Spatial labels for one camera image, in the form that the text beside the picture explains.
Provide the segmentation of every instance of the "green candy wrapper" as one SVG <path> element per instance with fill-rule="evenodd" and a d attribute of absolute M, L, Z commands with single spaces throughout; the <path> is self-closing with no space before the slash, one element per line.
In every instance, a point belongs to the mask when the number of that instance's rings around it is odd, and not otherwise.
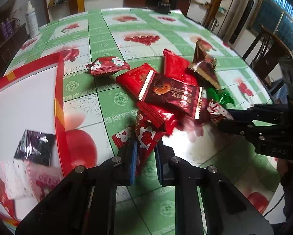
<path fill-rule="evenodd" d="M 230 96 L 227 89 L 216 90 L 212 87 L 207 88 L 207 97 L 209 100 L 214 100 L 214 102 L 219 103 L 222 106 L 226 104 L 233 104 L 235 105 L 234 99 Z"/>

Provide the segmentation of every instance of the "purple bottle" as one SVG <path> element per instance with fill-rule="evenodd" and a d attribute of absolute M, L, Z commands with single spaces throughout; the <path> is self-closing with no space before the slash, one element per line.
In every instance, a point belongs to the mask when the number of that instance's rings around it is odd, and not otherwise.
<path fill-rule="evenodd" d="M 11 27 L 11 23 L 9 19 L 6 19 L 6 28 L 9 36 L 12 36 L 14 34 L 13 28 Z"/>
<path fill-rule="evenodd" d="M 8 32 L 7 32 L 6 24 L 4 22 L 2 22 L 2 31 L 3 31 L 4 38 L 7 39 Z"/>

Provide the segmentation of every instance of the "chair backrest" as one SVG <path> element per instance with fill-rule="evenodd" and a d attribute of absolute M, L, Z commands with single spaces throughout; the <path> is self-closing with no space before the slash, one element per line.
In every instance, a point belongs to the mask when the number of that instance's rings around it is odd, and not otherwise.
<path fill-rule="evenodd" d="M 255 38 L 255 40 L 252 42 L 248 50 L 243 55 L 243 60 L 246 60 L 248 55 L 257 45 L 257 43 L 261 39 L 263 39 L 261 47 L 251 64 L 254 71 L 263 81 L 267 77 L 267 75 L 269 75 L 269 73 L 278 64 L 279 58 L 281 57 L 293 58 L 293 54 L 277 35 L 269 32 L 263 25 L 260 25 L 260 27 L 261 27 L 260 34 Z"/>

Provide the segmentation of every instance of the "white bottle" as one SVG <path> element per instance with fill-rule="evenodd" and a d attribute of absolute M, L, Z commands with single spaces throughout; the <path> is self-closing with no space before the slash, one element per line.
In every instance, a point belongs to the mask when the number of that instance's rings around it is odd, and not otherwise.
<path fill-rule="evenodd" d="M 33 8 L 30 1 L 27 4 L 26 19 L 30 32 L 30 37 L 33 38 L 39 35 L 39 25 L 38 21 L 36 20 L 35 9 Z"/>

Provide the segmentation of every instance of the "red packaged snack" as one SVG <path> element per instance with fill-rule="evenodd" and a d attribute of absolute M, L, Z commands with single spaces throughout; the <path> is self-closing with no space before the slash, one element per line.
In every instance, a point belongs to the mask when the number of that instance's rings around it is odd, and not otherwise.
<path fill-rule="evenodd" d="M 141 87 L 147 77 L 147 74 L 153 68 L 144 63 L 143 65 L 134 68 L 116 77 L 116 82 L 125 86 L 136 98 L 140 93 Z"/>
<path fill-rule="evenodd" d="M 15 212 L 15 202 L 14 200 L 9 200 L 7 198 L 7 194 L 5 192 L 5 183 L 0 178 L 0 204 L 4 207 L 4 209 L 8 212 L 8 214 L 16 219 Z"/>
<path fill-rule="evenodd" d="M 226 109 L 224 109 L 219 103 L 213 103 L 213 101 L 210 101 L 207 107 L 207 111 L 210 114 L 210 120 L 214 124 L 218 124 L 218 122 L 223 119 L 234 120 L 232 115 Z"/>
<path fill-rule="evenodd" d="M 198 86 L 196 77 L 188 74 L 187 69 L 190 62 L 168 49 L 163 50 L 164 54 L 164 76 L 179 80 L 189 85 Z"/>
<path fill-rule="evenodd" d="M 110 76 L 121 70 L 130 70 L 130 65 L 119 57 L 99 57 L 92 64 L 86 66 L 93 76 Z"/>
<path fill-rule="evenodd" d="M 147 104 L 143 101 L 137 102 L 136 105 L 150 121 L 152 121 L 152 124 L 154 124 L 156 128 L 160 128 L 161 131 L 167 132 L 170 135 L 173 133 L 173 129 L 177 124 L 176 115 L 174 113 L 163 107 Z"/>
<path fill-rule="evenodd" d="M 138 99 L 144 102 L 169 106 L 199 119 L 202 87 L 187 85 L 150 70 Z"/>
<path fill-rule="evenodd" d="M 120 149 L 123 146 L 128 145 L 133 129 L 134 129 L 134 126 L 129 126 L 125 129 L 123 129 L 122 131 L 115 133 L 112 136 L 112 140 L 114 141 L 114 143 L 118 149 Z"/>
<path fill-rule="evenodd" d="M 164 134 L 165 132 L 157 130 L 149 118 L 141 110 L 138 110 L 136 117 L 138 153 L 136 176 L 140 174 L 144 163 Z"/>

